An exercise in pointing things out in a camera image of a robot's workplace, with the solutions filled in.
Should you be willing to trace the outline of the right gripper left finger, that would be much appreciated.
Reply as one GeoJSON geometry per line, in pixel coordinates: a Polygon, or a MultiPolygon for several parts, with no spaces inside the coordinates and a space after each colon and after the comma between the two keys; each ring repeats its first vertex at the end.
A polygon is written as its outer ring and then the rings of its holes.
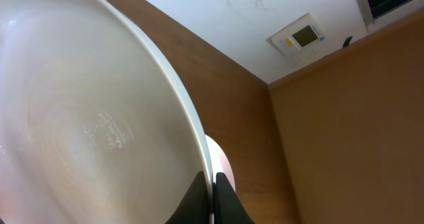
{"type": "Polygon", "coordinates": [[[209,196],[203,172],[198,172],[166,224],[208,224],[209,196]]]}

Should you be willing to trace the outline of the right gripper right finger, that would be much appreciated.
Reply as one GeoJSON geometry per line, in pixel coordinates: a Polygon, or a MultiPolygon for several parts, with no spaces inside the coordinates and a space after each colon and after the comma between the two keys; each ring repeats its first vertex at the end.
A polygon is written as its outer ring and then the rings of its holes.
{"type": "Polygon", "coordinates": [[[214,224],[254,224],[222,172],[216,174],[213,185],[213,211],[214,224]]]}

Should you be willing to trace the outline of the white plate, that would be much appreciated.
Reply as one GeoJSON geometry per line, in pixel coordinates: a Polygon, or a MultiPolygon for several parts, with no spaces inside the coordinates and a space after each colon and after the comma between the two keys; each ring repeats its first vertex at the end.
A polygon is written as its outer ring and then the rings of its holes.
{"type": "Polygon", "coordinates": [[[1,222],[166,223],[211,159],[158,47],[107,0],[1,0],[1,222]]]}
{"type": "Polygon", "coordinates": [[[208,135],[205,136],[209,155],[212,163],[213,183],[216,182],[217,174],[222,172],[226,175],[232,189],[236,191],[235,177],[231,168],[230,162],[222,148],[208,135]]]}

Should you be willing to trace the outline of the wall control panel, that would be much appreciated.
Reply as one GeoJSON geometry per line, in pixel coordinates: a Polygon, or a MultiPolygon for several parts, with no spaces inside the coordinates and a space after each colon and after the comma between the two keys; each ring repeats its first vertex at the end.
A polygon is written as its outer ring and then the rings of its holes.
{"type": "Polygon", "coordinates": [[[295,56],[324,41],[325,35],[307,13],[266,40],[283,55],[295,56]]]}

